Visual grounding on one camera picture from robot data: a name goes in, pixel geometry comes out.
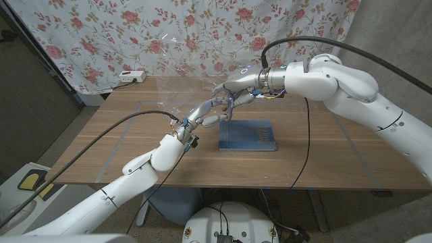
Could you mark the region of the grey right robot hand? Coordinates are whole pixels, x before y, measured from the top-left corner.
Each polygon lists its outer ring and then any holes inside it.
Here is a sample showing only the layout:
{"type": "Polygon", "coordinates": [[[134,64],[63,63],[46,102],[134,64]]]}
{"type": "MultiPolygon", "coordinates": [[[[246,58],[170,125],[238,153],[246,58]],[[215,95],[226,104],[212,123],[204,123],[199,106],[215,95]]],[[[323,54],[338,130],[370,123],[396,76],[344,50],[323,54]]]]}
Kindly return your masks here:
{"type": "Polygon", "coordinates": [[[240,67],[227,80],[218,84],[212,91],[211,97],[219,93],[232,98],[234,107],[252,102],[255,98],[276,99],[283,98],[286,90],[284,82],[287,66],[262,68],[259,65],[240,67]]]}

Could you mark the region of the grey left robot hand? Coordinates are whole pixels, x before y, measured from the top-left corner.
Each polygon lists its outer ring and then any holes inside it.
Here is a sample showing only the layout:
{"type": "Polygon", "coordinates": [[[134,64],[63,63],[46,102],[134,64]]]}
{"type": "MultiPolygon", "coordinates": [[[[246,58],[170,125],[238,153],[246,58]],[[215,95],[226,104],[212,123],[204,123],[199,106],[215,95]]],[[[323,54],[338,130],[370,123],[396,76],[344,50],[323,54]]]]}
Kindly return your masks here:
{"type": "Polygon", "coordinates": [[[234,102],[232,98],[227,97],[216,97],[205,101],[190,110],[187,116],[173,129],[170,135],[177,138],[182,144],[185,144],[192,137],[192,132],[198,126],[210,128],[222,121],[228,122],[232,118],[233,106],[234,102]],[[221,105],[223,114],[205,117],[211,111],[212,107],[219,105],[221,105]]]}

